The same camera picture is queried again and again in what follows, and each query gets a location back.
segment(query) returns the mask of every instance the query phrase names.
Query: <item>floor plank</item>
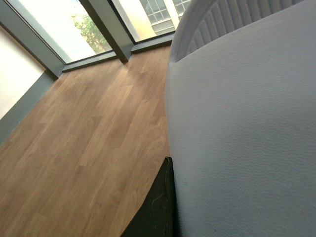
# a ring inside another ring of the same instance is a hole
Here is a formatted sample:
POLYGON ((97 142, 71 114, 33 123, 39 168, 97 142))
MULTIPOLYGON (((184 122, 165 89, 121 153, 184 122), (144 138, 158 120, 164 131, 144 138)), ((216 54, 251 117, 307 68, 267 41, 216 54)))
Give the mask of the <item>floor plank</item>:
POLYGON ((0 147, 0 236, 118 237, 169 155, 169 47, 64 73, 0 147))

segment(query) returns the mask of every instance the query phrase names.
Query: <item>tree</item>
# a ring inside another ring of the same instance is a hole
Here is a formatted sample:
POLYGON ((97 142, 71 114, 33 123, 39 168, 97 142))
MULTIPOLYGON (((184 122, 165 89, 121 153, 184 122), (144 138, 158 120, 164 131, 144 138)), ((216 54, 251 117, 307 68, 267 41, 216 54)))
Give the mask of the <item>tree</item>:
POLYGON ((96 54, 111 49, 97 26, 89 16, 71 15, 75 27, 96 54))

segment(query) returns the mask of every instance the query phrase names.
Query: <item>metal window frame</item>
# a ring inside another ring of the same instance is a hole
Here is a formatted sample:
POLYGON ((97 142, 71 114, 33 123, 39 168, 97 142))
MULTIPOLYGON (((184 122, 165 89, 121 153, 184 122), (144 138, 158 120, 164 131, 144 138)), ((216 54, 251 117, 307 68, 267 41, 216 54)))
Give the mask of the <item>metal window frame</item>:
POLYGON ((79 2, 110 44, 112 51, 65 63, 60 54, 53 49, 54 45, 46 42, 7 0, 0 0, 0 25, 38 60, 54 79, 59 78, 62 72, 106 60, 118 58, 122 63, 126 63, 132 53, 171 44, 170 35, 174 32, 136 42, 111 0, 79 0, 79 2))

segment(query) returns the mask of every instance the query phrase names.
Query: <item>white chair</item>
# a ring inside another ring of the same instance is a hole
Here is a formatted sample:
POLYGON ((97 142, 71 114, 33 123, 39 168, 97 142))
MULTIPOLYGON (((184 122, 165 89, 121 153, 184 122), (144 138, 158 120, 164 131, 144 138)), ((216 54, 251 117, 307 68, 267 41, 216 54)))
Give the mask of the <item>white chair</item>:
POLYGON ((192 0, 171 45, 180 236, 315 236, 316 0, 246 2, 295 3, 192 0))

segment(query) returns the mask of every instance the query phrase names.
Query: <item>glass pane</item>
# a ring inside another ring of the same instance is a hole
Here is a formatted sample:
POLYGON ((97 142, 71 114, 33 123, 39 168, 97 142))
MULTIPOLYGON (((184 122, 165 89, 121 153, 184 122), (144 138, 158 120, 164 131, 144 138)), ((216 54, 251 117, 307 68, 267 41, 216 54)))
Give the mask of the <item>glass pane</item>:
POLYGON ((163 20, 162 14, 160 12, 156 13, 155 17, 157 18, 157 21, 162 21, 163 20))
POLYGON ((148 0, 149 5, 152 7, 153 12, 159 12, 159 7, 156 0, 148 0))
POLYGON ((66 62, 111 50, 77 0, 9 0, 66 62))
POLYGON ((187 9, 188 8, 188 6, 189 6, 189 4, 190 4, 190 2, 189 1, 187 1, 187 2, 185 2, 183 5, 184 5, 184 9, 187 9))
POLYGON ((177 12, 178 12, 179 15, 184 12, 182 4, 181 5, 177 5, 176 8, 177 8, 177 12))
POLYGON ((161 13, 162 13, 162 15, 163 15, 163 18, 164 18, 164 19, 168 19, 168 18, 170 18, 169 13, 168 13, 168 11, 167 11, 167 10, 162 11, 161 13))
POLYGON ((149 20, 150 20, 150 22, 151 22, 152 24, 154 24, 154 23, 157 22, 157 20, 156 20, 156 18, 154 17, 154 15, 148 16, 148 18, 149 18, 149 20))
POLYGON ((164 4, 163 0, 157 0, 157 3, 158 3, 160 10, 166 9, 166 5, 164 4))

